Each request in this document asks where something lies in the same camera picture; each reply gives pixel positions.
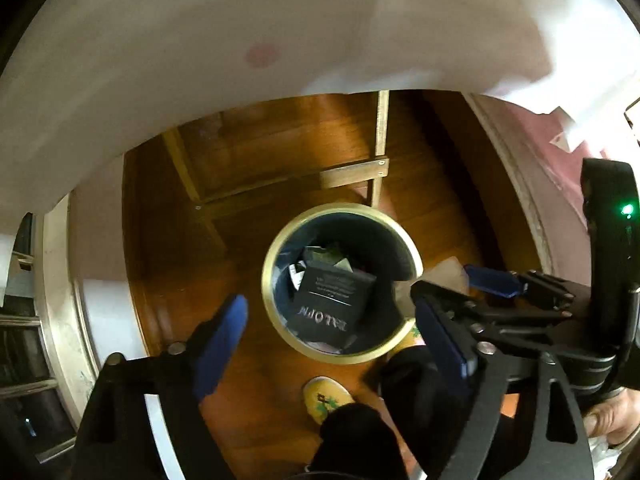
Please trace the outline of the person right hand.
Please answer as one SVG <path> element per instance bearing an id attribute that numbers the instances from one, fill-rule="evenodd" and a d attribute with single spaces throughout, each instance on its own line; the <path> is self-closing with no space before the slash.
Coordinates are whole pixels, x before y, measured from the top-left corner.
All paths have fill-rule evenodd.
<path id="1" fill-rule="evenodd" d="M 590 408 L 582 419 L 587 437 L 606 437 L 612 445 L 624 443 L 639 427 L 639 398 L 637 390 L 624 389 Z"/>

